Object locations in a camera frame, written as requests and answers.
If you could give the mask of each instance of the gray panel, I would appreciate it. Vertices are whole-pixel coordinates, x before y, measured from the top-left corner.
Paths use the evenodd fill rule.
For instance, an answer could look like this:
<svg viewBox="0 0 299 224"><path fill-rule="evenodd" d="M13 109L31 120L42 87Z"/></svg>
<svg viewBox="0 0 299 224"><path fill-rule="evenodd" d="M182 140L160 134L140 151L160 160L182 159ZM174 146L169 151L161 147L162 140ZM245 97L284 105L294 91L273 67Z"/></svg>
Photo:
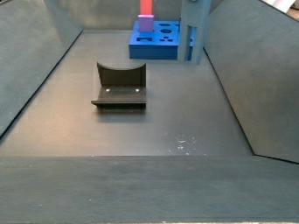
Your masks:
<svg viewBox="0 0 299 224"><path fill-rule="evenodd" d="M209 11L214 11L214 9L218 7L221 2L222 2L222 0L212 0L210 6L209 6Z"/></svg>
<svg viewBox="0 0 299 224"><path fill-rule="evenodd" d="M31 97L79 28L51 1L0 6L0 135Z"/></svg>
<svg viewBox="0 0 299 224"><path fill-rule="evenodd" d="M55 0L86 30L130 30L138 14L138 0ZM213 10L222 0L212 0ZM154 0L156 20L178 20L181 0Z"/></svg>
<svg viewBox="0 0 299 224"><path fill-rule="evenodd" d="M83 31L0 145L1 156L250 156L205 54L129 59L129 31ZM97 62L146 66L145 111L99 113Z"/></svg>
<svg viewBox="0 0 299 224"><path fill-rule="evenodd" d="M258 155L299 162L299 23L257 0L225 0L205 49Z"/></svg>
<svg viewBox="0 0 299 224"><path fill-rule="evenodd" d="M0 222L297 222L297 173L260 157L0 158Z"/></svg>

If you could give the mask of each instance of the black plastic part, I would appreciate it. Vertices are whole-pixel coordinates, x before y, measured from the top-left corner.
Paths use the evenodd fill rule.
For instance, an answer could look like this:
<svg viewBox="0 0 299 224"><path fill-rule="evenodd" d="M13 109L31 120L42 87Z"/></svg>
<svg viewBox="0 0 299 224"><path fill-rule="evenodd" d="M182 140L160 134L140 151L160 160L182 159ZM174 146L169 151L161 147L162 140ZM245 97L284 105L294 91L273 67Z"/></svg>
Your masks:
<svg viewBox="0 0 299 224"><path fill-rule="evenodd" d="M102 107L145 107L145 64L127 69L114 69L97 63L101 88L97 100L90 103Z"/></svg>

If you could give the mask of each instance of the blue block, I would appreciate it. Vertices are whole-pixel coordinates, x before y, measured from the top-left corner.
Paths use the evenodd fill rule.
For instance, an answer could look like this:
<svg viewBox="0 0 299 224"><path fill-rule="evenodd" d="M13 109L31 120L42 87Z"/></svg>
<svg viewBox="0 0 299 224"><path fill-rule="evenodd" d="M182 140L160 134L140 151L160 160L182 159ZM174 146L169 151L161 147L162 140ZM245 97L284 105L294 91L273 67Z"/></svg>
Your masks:
<svg viewBox="0 0 299 224"><path fill-rule="evenodd" d="M178 21L154 21L153 32L140 32L134 21L127 44L129 59L176 60L178 41Z"/></svg>

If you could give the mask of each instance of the red object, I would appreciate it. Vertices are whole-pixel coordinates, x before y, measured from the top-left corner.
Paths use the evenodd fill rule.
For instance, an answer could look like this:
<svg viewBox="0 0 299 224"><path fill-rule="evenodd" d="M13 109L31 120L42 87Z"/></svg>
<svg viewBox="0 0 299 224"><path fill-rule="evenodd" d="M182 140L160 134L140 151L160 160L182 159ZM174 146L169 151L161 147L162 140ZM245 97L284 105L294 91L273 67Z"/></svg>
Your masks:
<svg viewBox="0 0 299 224"><path fill-rule="evenodd" d="M140 0L140 15L153 15L152 0Z"/></svg>

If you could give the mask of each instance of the bin floor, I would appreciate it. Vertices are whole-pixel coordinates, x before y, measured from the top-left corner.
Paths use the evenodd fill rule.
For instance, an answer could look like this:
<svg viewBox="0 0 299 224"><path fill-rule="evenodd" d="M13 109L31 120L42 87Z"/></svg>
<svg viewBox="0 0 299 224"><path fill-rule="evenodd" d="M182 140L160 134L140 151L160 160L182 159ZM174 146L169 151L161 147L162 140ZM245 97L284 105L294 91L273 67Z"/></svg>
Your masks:
<svg viewBox="0 0 299 224"><path fill-rule="evenodd" d="M127 58L129 31L83 31L0 145L2 157L250 156L206 56ZM146 63L145 110L98 111L95 63Z"/></svg>

